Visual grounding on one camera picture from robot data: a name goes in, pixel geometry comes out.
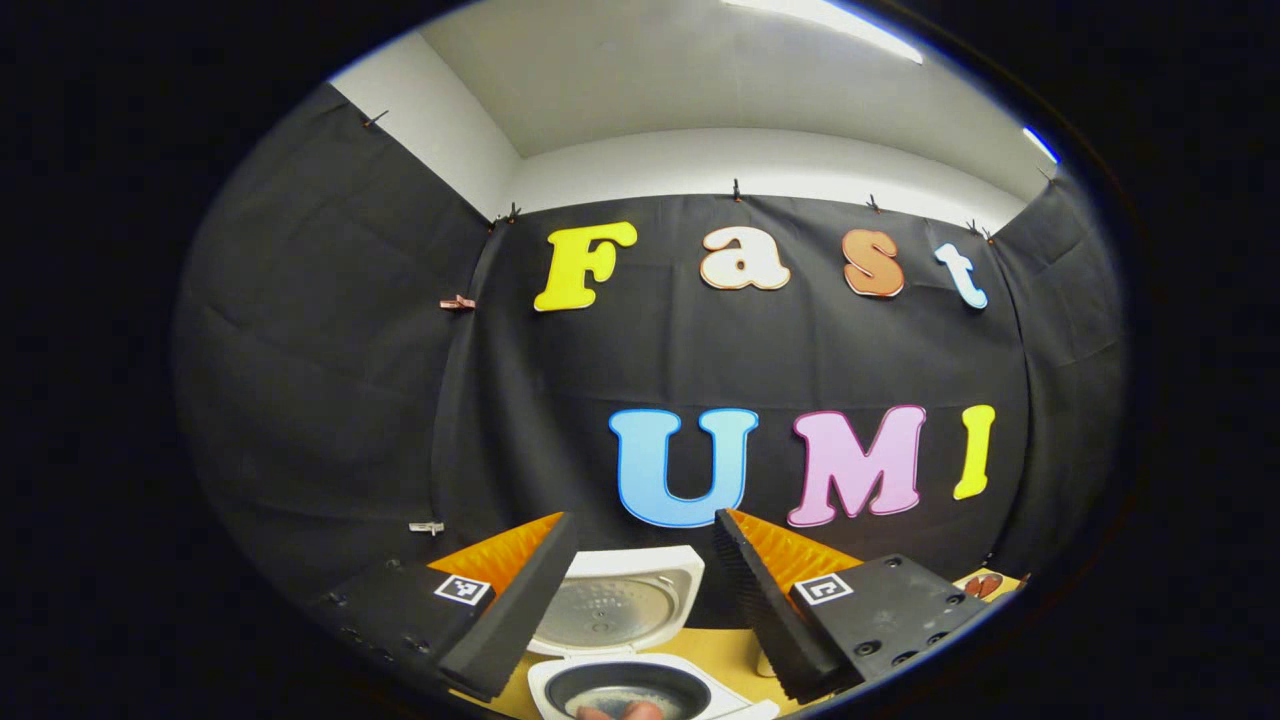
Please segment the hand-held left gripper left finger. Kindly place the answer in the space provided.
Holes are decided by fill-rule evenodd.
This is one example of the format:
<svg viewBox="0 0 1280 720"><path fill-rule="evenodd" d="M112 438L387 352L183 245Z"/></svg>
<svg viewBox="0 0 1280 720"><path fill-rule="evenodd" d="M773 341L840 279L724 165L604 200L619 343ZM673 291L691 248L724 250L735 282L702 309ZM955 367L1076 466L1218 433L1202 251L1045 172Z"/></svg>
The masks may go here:
<svg viewBox="0 0 1280 720"><path fill-rule="evenodd" d="M576 516L553 512L430 562L388 559L323 592L315 618L416 691L489 702L577 551Z"/></svg>

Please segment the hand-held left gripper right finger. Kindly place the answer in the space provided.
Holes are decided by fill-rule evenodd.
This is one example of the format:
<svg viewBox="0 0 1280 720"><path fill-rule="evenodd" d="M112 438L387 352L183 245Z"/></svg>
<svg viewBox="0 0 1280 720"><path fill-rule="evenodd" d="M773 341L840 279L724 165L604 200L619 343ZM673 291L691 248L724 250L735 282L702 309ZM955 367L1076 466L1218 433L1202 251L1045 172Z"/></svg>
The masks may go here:
<svg viewBox="0 0 1280 720"><path fill-rule="evenodd" d="M922 661L991 610L901 553L856 560L735 509L714 546L786 696L799 703Z"/></svg>

